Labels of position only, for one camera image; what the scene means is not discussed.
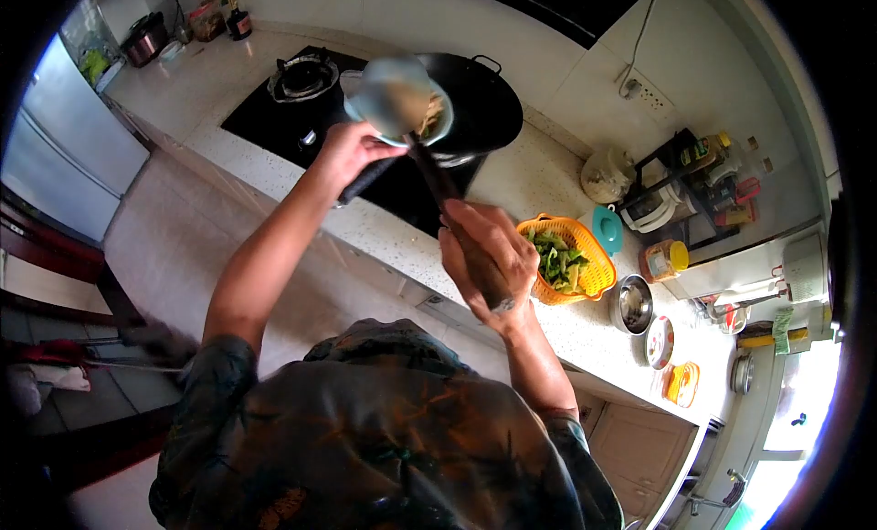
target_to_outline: orange container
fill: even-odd
[[[686,362],[682,366],[673,369],[673,376],[667,385],[664,398],[687,408],[695,402],[697,384],[701,380],[701,367],[694,362]]]
[[[604,292],[615,286],[615,265],[590,230],[581,223],[571,217],[551,216],[543,212],[519,223],[518,233],[527,235],[530,228],[536,230],[536,233],[552,231],[560,235],[571,248],[581,250],[589,261],[584,272],[579,274],[579,284],[585,290],[584,294],[561,294],[546,283],[540,274],[533,286],[533,294],[540,302],[546,305],[566,305],[583,299],[597,301]]]

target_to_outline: wok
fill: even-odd
[[[515,91],[499,75],[502,66],[483,54],[472,58],[452,53],[415,54],[430,78],[454,105],[451,130],[430,146],[441,166],[456,166],[477,155],[509,145],[521,132],[523,110]],[[495,69],[479,62],[488,61]],[[396,161],[396,157],[369,164],[338,197],[344,206]]]

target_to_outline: towel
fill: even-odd
[[[788,355],[788,325],[792,322],[792,307],[784,307],[773,317],[773,352]]]

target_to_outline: orange basket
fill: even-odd
[[[552,231],[564,239],[570,248],[581,250],[589,263],[583,273],[579,274],[579,285],[585,290],[584,294],[561,294],[555,291],[550,284],[542,278],[542,274],[536,279],[533,286],[533,294],[546,305],[575,304],[583,299],[597,301],[604,292],[612,288],[616,282],[615,265],[608,259],[608,254],[602,249],[594,235],[578,221],[571,217],[557,217],[542,213],[537,217],[522,221],[518,224],[518,233],[527,235],[530,228],[536,233]]]

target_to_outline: soy sauce bottle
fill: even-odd
[[[250,25],[250,13],[238,9],[238,0],[228,1],[232,8],[232,14],[228,17],[228,20],[225,20],[225,25],[228,26],[228,31],[235,41],[247,39],[250,33],[253,32],[253,27]]]

